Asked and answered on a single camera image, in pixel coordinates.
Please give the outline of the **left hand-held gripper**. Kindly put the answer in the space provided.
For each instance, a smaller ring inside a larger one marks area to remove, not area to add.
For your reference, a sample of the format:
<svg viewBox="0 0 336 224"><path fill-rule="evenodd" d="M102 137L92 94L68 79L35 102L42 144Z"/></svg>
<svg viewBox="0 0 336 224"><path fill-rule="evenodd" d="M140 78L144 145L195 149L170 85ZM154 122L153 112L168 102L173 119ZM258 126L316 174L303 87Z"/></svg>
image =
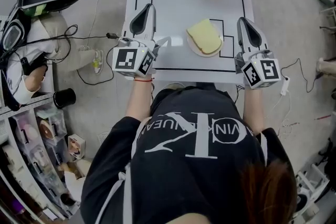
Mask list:
<svg viewBox="0 0 336 224"><path fill-rule="evenodd" d="M132 38L122 37L113 49L112 70L128 79L146 78L156 73L153 64L163 45L171 44L171 37L153 40L156 32L156 9L146 4L137 9L130 21Z"/></svg>

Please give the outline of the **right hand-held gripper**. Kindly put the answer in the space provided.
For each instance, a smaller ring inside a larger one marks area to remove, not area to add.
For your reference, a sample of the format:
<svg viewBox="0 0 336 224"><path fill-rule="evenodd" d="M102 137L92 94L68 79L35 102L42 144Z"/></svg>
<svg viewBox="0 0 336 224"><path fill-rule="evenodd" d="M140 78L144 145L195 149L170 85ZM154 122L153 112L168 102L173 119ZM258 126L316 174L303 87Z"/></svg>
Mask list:
<svg viewBox="0 0 336 224"><path fill-rule="evenodd" d="M281 80L278 60L268 49L267 39L251 20L237 21L238 43L242 52L235 57L236 73L242 73L245 86L251 89L269 87Z"/></svg>

